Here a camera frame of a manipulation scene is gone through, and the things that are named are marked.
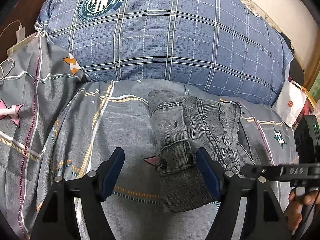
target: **star print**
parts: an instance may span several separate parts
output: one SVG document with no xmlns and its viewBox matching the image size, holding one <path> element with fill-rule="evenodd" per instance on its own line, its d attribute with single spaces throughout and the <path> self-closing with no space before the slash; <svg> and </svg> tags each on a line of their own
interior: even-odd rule
<svg viewBox="0 0 320 240">
<path fill-rule="evenodd" d="M 156 166 L 156 164 L 159 162 L 158 158 L 156 156 L 148 157 L 143 159 L 146 163 L 151 164 L 152 166 Z"/>
<path fill-rule="evenodd" d="M 18 105 L 18 106 L 11 106 L 9 108 L 7 108 L 7 106 L 5 105 L 4 101 L 1 99 L 0 100 L 0 120 L 6 118 L 7 116 L 11 118 L 12 122 L 18 127 L 20 128 L 20 123 L 19 123 L 19 111 L 20 108 L 23 106 L 24 104 Z"/>
</svg>

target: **finger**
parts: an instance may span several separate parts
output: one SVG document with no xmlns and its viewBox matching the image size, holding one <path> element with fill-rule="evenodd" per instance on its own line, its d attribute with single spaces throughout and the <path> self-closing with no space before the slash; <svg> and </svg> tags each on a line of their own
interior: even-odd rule
<svg viewBox="0 0 320 240">
<path fill-rule="evenodd" d="M 302 221 L 302 215 L 295 213 L 294 215 L 288 217 L 287 226 L 290 231 L 296 230 Z"/>
<path fill-rule="evenodd" d="M 308 195 L 306 195 L 306 196 L 303 198 L 303 203 L 304 203 L 305 205 L 311 206 L 311 205 L 313 204 L 313 202 L 315 201 L 317 194 L 318 194 L 318 191 L 317 191 L 317 190 L 309 193 Z M 316 200 L 316 204 L 320 204 L 320 198 L 319 198 L 319 197 L 318 197 L 317 200 Z"/>
<path fill-rule="evenodd" d="M 302 205 L 298 201 L 290 201 L 288 207 L 284 211 L 284 215 L 287 217 L 291 217 L 298 213 L 302 208 Z"/>
<path fill-rule="evenodd" d="M 291 192 L 290 192 L 290 194 L 289 194 L 289 201 L 294 200 L 295 195 L 296 195 L 296 194 L 295 194 L 294 189 L 293 189 L 293 190 L 291 190 Z"/>
</svg>

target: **blue plaid pillowcase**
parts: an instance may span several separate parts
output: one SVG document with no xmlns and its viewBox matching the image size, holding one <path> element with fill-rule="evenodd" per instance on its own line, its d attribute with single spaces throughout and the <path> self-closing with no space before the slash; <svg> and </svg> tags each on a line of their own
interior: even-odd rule
<svg viewBox="0 0 320 240">
<path fill-rule="evenodd" d="M 93 81 L 158 78 L 272 105 L 293 59 L 239 0 L 47 0 L 35 24 Z"/>
</svg>

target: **screw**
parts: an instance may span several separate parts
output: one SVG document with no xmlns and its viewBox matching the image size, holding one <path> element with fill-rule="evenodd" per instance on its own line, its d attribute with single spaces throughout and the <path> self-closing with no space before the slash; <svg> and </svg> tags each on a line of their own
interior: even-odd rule
<svg viewBox="0 0 320 240">
<path fill-rule="evenodd" d="M 262 176 L 260 176 L 259 178 L 258 178 L 258 180 L 261 182 L 261 183 L 265 183 L 267 180 L 266 180 L 266 178 L 265 177 L 262 177 Z"/>
<path fill-rule="evenodd" d="M 232 177 L 234 175 L 234 173 L 232 171 L 226 171 L 225 175 L 228 177 Z"/>
<path fill-rule="evenodd" d="M 96 176 L 96 174 L 97 174 L 97 173 L 96 173 L 95 171 L 89 171 L 89 172 L 88 172 L 88 176 L 89 176 L 90 178 Z"/>
<path fill-rule="evenodd" d="M 62 179 L 63 179 L 63 177 L 59 175 L 59 176 L 54 178 L 54 181 L 59 183 L 59 182 L 62 181 Z"/>
</svg>

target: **blanket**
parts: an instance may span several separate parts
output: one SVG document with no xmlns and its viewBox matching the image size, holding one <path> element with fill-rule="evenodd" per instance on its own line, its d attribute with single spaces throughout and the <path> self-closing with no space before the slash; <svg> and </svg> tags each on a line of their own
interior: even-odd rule
<svg viewBox="0 0 320 240">
<path fill-rule="evenodd" d="M 73 55 L 48 42 L 45 32 L 2 67 L 0 109 L 8 111 L 0 116 L 0 209 L 20 238 L 31 234 L 55 176 L 80 178 L 122 147 L 124 166 L 112 196 L 102 203 L 116 239 L 205 239 L 219 203 L 207 199 L 193 210 L 164 212 L 161 180 L 155 167 L 144 161 L 159 153 L 150 112 L 156 107 L 150 97 L 156 91 L 198 98 L 204 109 L 210 102 L 234 107 L 239 118 L 236 143 L 246 156 L 240 158 L 242 165 L 298 162 L 293 132 L 270 106 L 160 79 L 90 82 Z M 203 118 L 208 124 L 215 121 L 207 114 Z M 194 143 L 202 140 L 193 137 Z M 277 182 L 272 188 L 284 210 L 289 184 Z M 82 239 L 89 239 L 81 200 L 76 199 L 75 206 Z M 234 239 L 241 234 L 244 212 L 245 199 Z"/>
</svg>

